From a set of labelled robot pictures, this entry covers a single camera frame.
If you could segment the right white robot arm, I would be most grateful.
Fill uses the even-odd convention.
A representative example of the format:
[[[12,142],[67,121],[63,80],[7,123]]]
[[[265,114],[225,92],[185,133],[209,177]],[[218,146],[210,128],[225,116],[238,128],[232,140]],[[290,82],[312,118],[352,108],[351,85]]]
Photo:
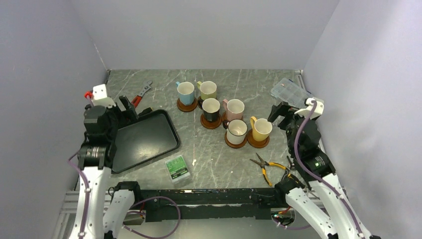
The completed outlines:
[[[290,206],[298,212],[322,239],[375,239],[354,211],[344,192],[335,167],[319,147],[321,133],[316,120],[322,115],[323,103],[308,98],[305,109],[297,109],[287,102],[273,105],[268,116],[285,131],[288,151],[306,185],[314,190],[322,202],[321,209],[305,194],[300,184],[284,176],[275,185],[274,200],[281,207]]]

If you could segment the light blue mug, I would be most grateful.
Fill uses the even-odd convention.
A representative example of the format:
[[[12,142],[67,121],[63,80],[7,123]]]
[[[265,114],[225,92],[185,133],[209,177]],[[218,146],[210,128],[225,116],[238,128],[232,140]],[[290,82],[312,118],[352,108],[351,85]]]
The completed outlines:
[[[176,82],[180,102],[190,106],[195,100],[195,87],[190,82]]]

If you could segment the black mug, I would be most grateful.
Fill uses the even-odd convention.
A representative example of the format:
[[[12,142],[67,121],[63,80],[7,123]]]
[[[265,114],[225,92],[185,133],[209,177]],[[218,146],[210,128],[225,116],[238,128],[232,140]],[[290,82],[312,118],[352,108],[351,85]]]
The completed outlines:
[[[215,122],[219,118],[220,102],[209,98],[202,102],[203,115],[208,122]]]

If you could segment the pink mug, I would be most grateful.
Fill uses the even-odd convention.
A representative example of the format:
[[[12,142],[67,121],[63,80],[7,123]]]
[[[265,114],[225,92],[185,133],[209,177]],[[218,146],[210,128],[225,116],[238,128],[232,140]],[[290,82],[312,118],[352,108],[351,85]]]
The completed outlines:
[[[241,120],[245,110],[244,102],[239,99],[222,101],[223,107],[225,109],[225,116],[228,121],[232,120]]]

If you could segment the brown coaster five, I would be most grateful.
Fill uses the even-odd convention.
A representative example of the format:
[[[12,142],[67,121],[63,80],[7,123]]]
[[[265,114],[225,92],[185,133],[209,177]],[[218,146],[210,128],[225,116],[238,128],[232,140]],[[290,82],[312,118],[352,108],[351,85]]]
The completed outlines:
[[[270,137],[267,137],[265,140],[263,140],[263,141],[256,141],[254,138],[253,138],[253,135],[252,135],[252,130],[250,130],[248,133],[247,133],[247,136],[246,136],[246,139],[247,139],[247,142],[252,146],[252,147],[254,147],[254,148],[264,148],[264,147],[266,147],[268,144],[269,144],[269,142],[270,142]]]

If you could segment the yellow-green mug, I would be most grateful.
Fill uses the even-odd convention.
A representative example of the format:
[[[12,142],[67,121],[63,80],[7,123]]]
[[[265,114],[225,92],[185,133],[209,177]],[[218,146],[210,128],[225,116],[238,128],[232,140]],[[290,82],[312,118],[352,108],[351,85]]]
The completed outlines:
[[[216,99],[217,85],[212,81],[197,82],[197,88],[200,91],[201,99]]]

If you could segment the brown coaster six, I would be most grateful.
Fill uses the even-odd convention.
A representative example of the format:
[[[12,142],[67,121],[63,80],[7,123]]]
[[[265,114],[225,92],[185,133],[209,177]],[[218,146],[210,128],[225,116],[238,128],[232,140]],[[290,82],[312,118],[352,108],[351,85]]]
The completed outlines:
[[[242,148],[247,143],[247,137],[245,137],[244,140],[239,144],[232,144],[231,142],[229,142],[227,138],[227,132],[226,132],[224,135],[224,141],[229,147],[234,148],[234,149],[239,149],[239,148]]]

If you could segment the brown coaster three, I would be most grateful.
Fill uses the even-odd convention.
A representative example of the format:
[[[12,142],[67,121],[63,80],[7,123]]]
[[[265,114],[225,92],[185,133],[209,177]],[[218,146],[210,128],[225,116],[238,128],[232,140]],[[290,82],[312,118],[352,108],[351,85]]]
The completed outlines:
[[[219,115],[216,121],[210,122],[210,121],[207,121],[206,118],[205,118],[205,115],[202,114],[200,120],[201,120],[200,121],[201,122],[201,125],[204,128],[206,128],[206,129],[216,129],[222,123],[222,116]]]

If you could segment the orange-yellow mug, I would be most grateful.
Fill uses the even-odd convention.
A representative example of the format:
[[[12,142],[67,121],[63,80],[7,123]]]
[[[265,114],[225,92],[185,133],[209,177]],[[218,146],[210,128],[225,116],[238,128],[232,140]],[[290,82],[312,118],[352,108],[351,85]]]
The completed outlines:
[[[273,129],[272,123],[264,118],[257,119],[252,116],[250,117],[250,123],[252,127],[252,137],[257,142],[265,141]]]

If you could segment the brown coaster one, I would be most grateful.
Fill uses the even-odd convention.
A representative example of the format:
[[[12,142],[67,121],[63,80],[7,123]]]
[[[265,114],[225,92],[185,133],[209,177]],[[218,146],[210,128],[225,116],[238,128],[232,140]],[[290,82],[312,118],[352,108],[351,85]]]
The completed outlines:
[[[177,108],[182,112],[192,112],[198,106],[198,100],[194,98],[194,101],[190,105],[184,105],[180,99],[177,99]]]

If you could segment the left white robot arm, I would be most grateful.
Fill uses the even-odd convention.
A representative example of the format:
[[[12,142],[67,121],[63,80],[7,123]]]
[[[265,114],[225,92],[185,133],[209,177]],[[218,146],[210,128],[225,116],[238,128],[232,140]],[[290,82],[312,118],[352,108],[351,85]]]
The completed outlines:
[[[143,195],[134,182],[118,186],[117,198],[105,208],[107,181],[117,151],[115,139],[119,126],[119,108],[110,97],[88,97],[90,107],[84,113],[84,141],[75,153],[78,163],[69,164],[80,177],[80,191],[72,239],[115,239],[123,228],[129,209],[142,205]]]

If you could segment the white ribbed black-rimmed mug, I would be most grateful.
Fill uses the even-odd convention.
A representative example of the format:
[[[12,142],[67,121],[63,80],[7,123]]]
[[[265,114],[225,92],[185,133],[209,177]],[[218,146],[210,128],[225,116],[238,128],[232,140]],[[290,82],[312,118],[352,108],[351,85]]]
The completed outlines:
[[[223,122],[223,127],[226,129],[227,138],[232,144],[241,143],[248,131],[247,124],[241,119]]]

